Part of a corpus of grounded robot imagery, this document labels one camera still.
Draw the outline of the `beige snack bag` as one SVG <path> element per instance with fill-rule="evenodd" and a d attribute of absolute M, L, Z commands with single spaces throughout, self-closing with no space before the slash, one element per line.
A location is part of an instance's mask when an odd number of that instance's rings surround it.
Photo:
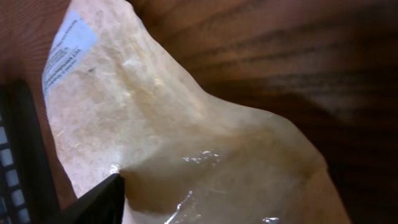
<path fill-rule="evenodd" d="M 348 223 L 289 120 L 206 93 L 124 0 L 74 0 L 42 89 L 77 196 L 125 180 L 125 223 Z"/>

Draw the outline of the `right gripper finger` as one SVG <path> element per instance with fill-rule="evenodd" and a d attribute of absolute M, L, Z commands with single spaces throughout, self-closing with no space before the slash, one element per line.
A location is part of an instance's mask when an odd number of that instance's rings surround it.
<path fill-rule="evenodd" d="M 112 174 L 75 203 L 52 216 L 49 224 L 121 224 L 124 213 L 124 178 Z"/>

